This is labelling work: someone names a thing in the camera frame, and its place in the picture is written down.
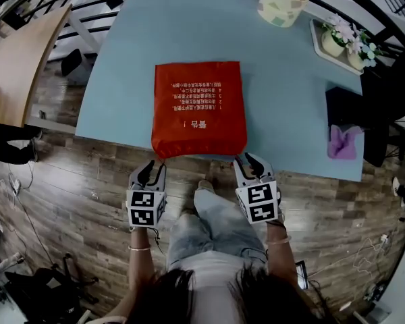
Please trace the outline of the wooden side table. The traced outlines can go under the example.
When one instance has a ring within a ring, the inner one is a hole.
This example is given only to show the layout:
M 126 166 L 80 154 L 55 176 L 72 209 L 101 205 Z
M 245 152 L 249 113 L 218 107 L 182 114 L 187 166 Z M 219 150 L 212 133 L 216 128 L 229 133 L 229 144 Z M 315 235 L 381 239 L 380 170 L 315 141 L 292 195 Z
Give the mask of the wooden side table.
M 32 95 L 72 6 L 30 21 L 0 43 L 0 124 L 22 127 Z

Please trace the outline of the cream pot with blue flowers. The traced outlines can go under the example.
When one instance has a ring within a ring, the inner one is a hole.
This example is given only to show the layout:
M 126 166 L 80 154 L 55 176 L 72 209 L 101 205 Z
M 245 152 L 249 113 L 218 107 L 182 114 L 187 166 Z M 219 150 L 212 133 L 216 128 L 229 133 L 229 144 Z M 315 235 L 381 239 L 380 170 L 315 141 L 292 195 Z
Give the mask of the cream pot with blue flowers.
M 364 68 L 373 68 L 377 65 L 377 56 L 383 55 L 384 52 L 374 43 L 366 44 L 361 40 L 354 40 L 346 45 L 347 58 L 350 65 L 356 70 Z

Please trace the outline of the dark grey trash bin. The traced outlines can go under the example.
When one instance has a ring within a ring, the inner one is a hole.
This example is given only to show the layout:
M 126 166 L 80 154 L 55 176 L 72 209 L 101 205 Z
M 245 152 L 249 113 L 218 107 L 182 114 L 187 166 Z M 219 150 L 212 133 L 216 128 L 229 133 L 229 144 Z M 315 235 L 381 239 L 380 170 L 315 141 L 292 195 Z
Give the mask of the dark grey trash bin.
M 79 49 L 74 49 L 61 61 L 61 74 L 65 77 L 87 76 L 90 73 L 90 64 Z

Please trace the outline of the person's light grey jeans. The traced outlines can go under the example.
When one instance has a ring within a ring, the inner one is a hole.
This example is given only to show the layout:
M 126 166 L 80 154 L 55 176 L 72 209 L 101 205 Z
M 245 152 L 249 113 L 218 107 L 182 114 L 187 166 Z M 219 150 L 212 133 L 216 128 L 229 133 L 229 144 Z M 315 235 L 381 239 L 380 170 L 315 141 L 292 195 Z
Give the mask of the person's light grey jeans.
M 237 257 L 265 255 L 263 243 L 238 206 L 215 193 L 196 189 L 195 212 L 182 211 L 169 234 L 168 261 L 217 251 Z

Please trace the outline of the cream patterned bucket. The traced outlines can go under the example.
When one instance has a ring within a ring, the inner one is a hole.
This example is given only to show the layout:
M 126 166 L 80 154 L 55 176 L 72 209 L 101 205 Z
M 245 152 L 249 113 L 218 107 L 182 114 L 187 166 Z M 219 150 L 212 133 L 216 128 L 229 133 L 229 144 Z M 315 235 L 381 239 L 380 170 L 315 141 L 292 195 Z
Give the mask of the cream patterned bucket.
M 290 27 L 310 0 L 259 0 L 259 15 L 268 23 Z

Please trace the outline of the person's right forearm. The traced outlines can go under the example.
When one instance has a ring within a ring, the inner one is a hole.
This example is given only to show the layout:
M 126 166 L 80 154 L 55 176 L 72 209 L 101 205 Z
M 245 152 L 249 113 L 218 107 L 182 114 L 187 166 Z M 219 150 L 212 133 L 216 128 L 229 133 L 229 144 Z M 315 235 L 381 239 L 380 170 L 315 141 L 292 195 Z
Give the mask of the person's right forearm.
M 267 255 L 270 274 L 298 287 L 296 264 L 286 227 L 280 221 L 267 222 Z

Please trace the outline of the red drawstring bag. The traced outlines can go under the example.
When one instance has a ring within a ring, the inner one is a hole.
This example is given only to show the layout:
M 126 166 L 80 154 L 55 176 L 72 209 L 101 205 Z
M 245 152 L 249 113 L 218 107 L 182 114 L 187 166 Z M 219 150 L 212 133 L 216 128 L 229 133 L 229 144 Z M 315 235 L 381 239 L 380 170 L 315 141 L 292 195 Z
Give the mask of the red drawstring bag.
M 151 144 L 161 159 L 242 153 L 247 131 L 240 63 L 156 65 Z

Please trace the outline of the person's white shirt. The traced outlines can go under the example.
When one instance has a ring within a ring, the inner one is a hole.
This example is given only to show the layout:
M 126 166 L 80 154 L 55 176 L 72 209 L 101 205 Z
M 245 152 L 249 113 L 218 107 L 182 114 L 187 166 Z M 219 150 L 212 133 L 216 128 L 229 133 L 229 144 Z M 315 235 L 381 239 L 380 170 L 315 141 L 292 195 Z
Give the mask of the person's white shirt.
M 266 262 L 265 255 L 243 258 L 206 251 L 182 259 L 173 257 L 168 269 L 193 272 L 190 324 L 238 324 L 240 316 L 231 293 L 236 277 L 244 267 L 260 269 Z

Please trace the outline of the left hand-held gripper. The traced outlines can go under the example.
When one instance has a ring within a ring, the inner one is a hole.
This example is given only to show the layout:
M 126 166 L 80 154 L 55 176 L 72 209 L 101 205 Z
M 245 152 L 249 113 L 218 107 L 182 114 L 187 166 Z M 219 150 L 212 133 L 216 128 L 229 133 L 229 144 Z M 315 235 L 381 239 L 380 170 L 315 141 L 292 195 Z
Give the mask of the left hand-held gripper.
M 154 182 L 150 180 L 154 160 L 140 164 L 129 177 L 126 191 L 126 208 L 130 227 L 157 228 L 166 208 L 165 180 L 167 167 L 164 163 L 158 169 Z

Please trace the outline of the black box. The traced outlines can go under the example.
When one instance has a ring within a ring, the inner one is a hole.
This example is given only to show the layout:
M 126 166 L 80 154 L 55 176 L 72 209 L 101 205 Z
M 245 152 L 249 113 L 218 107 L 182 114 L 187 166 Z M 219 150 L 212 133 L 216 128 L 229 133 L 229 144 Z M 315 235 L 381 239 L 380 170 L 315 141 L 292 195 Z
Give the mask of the black box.
M 340 87 L 325 92 L 328 126 L 359 126 L 363 128 L 365 100 L 362 95 Z

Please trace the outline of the cream pot with pink flowers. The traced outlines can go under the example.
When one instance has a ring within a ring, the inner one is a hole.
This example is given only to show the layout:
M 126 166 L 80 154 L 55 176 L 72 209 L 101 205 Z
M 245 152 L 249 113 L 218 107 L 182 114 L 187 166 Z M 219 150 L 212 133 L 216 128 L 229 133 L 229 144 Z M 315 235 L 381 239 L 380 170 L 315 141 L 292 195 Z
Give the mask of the cream pot with pink flowers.
M 351 23 L 337 14 L 326 19 L 323 29 L 325 30 L 321 37 L 323 49 L 333 57 L 340 56 L 346 46 L 354 40 L 355 33 Z

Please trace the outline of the purple cloth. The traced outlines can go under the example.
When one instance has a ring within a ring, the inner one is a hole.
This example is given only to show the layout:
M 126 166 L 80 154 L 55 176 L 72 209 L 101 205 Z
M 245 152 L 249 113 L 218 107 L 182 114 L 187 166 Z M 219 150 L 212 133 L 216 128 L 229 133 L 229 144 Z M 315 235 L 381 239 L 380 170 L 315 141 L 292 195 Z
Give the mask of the purple cloth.
M 362 128 L 355 125 L 330 125 L 327 155 L 330 159 L 354 160 L 357 157 L 355 138 Z

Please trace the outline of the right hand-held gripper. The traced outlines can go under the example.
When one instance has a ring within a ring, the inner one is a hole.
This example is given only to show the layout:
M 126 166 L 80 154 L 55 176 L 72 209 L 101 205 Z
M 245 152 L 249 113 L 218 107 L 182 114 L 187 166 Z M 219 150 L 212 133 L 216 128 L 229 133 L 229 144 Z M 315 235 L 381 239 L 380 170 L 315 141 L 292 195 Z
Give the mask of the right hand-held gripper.
M 280 191 L 273 168 L 268 161 L 252 153 L 245 153 L 245 157 L 250 164 L 251 174 L 265 183 L 253 184 L 254 177 L 247 176 L 243 163 L 236 157 L 234 171 L 237 185 L 245 186 L 236 189 L 240 208 L 250 224 L 276 220 L 279 216 Z

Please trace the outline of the white tray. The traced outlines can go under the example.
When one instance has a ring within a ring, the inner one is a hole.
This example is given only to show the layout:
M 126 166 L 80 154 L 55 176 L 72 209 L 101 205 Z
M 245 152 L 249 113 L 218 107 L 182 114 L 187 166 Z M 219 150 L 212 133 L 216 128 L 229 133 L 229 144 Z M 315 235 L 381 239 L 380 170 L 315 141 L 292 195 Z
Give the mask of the white tray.
M 323 28 L 323 23 L 316 19 L 311 19 L 310 22 L 310 33 L 312 36 L 313 44 L 315 53 L 325 59 L 328 60 L 357 76 L 361 76 L 364 73 L 364 70 L 358 70 L 351 65 L 348 60 L 348 52 L 343 50 L 337 57 L 332 56 L 323 48 L 323 34 L 326 30 Z

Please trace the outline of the black tablet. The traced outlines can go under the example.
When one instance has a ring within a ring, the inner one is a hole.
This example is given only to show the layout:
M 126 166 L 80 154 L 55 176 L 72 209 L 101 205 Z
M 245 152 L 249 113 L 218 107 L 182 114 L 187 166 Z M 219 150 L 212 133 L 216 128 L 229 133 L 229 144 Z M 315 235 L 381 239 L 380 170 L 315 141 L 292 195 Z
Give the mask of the black tablet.
M 298 285 L 302 290 L 308 289 L 308 276 L 306 272 L 306 265 L 303 260 L 296 262 L 296 273 L 298 278 Z

